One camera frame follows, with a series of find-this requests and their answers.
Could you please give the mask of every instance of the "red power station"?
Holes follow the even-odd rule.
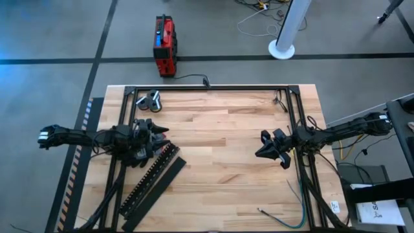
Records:
[[[177,71],[177,35],[171,16],[157,16],[154,59],[161,77],[174,77]]]

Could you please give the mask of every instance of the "wooden table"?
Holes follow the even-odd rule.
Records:
[[[315,85],[300,85],[300,91],[305,114],[324,128]],[[124,86],[108,86],[98,130],[117,125],[123,92]],[[281,128],[289,134],[289,114],[272,102],[274,91],[161,91],[160,95],[161,112],[137,109],[136,118],[152,118],[157,125],[169,128],[166,135],[181,148],[179,156],[187,164],[135,231],[290,230],[259,213],[258,207],[291,225],[301,221],[301,204],[287,184],[288,180],[300,192],[294,159],[284,170],[280,161],[254,155],[262,146],[261,130]],[[125,115],[127,124],[128,110]],[[321,153],[335,164],[331,147],[324,147]],[[75,227],[84,224],[103,199],[110,160],[110,156],[102,155],[90,161]],[[123,200],[150,164],[127,169]],[[347,207],[339,178],[319,156],[316,167],[323,198],[328,204],[339,202],[338,217],[345,221]],[[114,198],[109,206],[108,227],[113,203]],[[320,225],[313,198],[312,205]],[[118,230],[122,230],[124,221],[120,216]],[[306,223],[299,230],[308,229]]]

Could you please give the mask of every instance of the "white stand base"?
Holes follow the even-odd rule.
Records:
[[[274,58],[281,59],[281,60],[286,60],[286,59],[289,59],[289,58],[293,57],[293,54],[295,53],[295,47],[293,45],[291,45],[288,50],[282,52],[282,51],[279,51],[276,48],[276,41],[277,41],[276,39],[275,40],[272,40],[269,43],[269,48],[268,48],[269,49],[269,53]]]

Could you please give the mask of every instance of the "gray concrete floor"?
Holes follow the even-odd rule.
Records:
[[[0,59],[93,58],[110,4],[0,0]],[[387,0],[314,0],[308,27],[294,42],[297,54],[414,52],[396,15],[376,25],[387,5]],[[412,1],[401,6],[414,26],[411,9]],[[236,23],[253,11],[230,0],[119,0],[103,57],[152,56],[154,18],[162,13],[171,14],[177,24],[179,56],[268,54],[273,39],[238,33]],[[257,16],[243,28],[260,33],[274,23]],[[74,125],[90,70],[91,64],[0,65],[1,232],[17,232],[9,224],[44,231],[67,148],[39,150],[36,138],[44,126]],[[207,74],[212,83],[315,83],[327,122],[414,92],[414,58],[179,62],[177,76],[189,73]],[[101,64],[91,96],[103,96],[110,84],[156,83],[201,80],[163,80],[154,63]],[[410,177],[397,151],[392,139],[358,163],[386,164],[391,179]],[[396,162],[389,162],[389,154],[395,154]]]

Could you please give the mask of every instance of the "green wire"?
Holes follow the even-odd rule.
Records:
[[[300,221],[300,223],[299,223],[298,225],[296,225],[296,226],[291,226],[291,225],[289,225],[289,224],[285,223],[284,221],[282,221],[281,219],[278,219],[277,217],[271,216],[270,214],[268,214],[267,212],[265,212],[264,210],[262,210],[262,209],[260,209],[260,208],[257,208],[257,210],[258,210],[258,211],[260,211],[262,214],[264,214],[264,215],[266,215],[266,216],[268,216],[268,217],[270,217],[270,218],[272,218],[272,219],[276,220],[277,222],[279,222],[280,224],[282,224],[282,225],[283,225],[283,226],[285,226],[285,227],[289,227],[289,228],[292,228],[292,229],[298,229],[298,228],[303,227],[303,225],[305,224],[305,203],[303,202],[303,190],[302,190],[302,185],[301,185],[301,182],[300,182],[300,181],[298,181],[298,183],[299,183],[299,188],[300,188],[300,193],[301,193],[301,196],[302,196],[302,198],[300,198],[300,197],[299,197],[299,195],[298,195],[298,194],[296,194],[296,192],[293,190],[293,188],[292,188],[292,186],[290,185],[289,181],[288,181],[288,180],[286,180],[286,182],[287,182],[287,184],[289,185],[290,190],[292,190],[292,192],[294,193],[294,195],[296,196],[296,198],[298,198],[298,201],[299,201],[299,202],[300,202],[300,204],[302,205],[302,220]]]

